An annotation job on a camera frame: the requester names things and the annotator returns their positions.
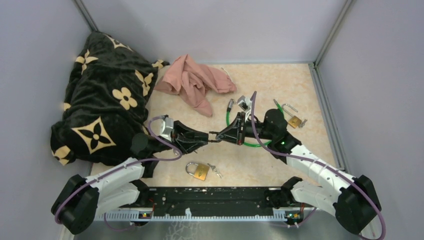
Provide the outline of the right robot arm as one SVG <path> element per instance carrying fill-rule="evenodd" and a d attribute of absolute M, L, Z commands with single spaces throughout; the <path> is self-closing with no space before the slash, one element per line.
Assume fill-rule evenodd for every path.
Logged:
<path fill-rule="evenodd" d="M 348 232 L 359 235 L 374 219 L 381 224 L 380 237 L 386 234 L 382 207 L 373 182 L 339 170 L 310 152 L 287 130 L 287 121 L 278 109 L 266 112 L 263 121 L 250 113 L 239 112 L 236 119 L 216 133 L 217 141 L 242 145 L 245 138 L 255 138 L 273 157 L 293 167 L 318 183 L 292 178 L 282 189 L 281 199 L 287 206 L 298 202 L 319 208 L 334 216 Z"/>

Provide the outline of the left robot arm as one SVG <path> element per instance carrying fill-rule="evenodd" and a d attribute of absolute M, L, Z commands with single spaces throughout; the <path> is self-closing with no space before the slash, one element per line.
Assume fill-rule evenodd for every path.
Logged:
<path fill-rule="evenodd" d="M 131 139 L 131 156 L 122 163 L 97 175 L 72 176 L 56 201 L 51 213 L 56 223 L 65 226 L 72 234 L 85 231 L 96 217 L 121 207 L 150 207 L 153 202 L 150 188 L 141 181 L 152 177 L 151 167 L 160 159 L 155 153 L 173 150 L 172 161 L 206 146 L 209 134 L 194 130 L 162 116 L 160 135 L 138 133 Z"/>

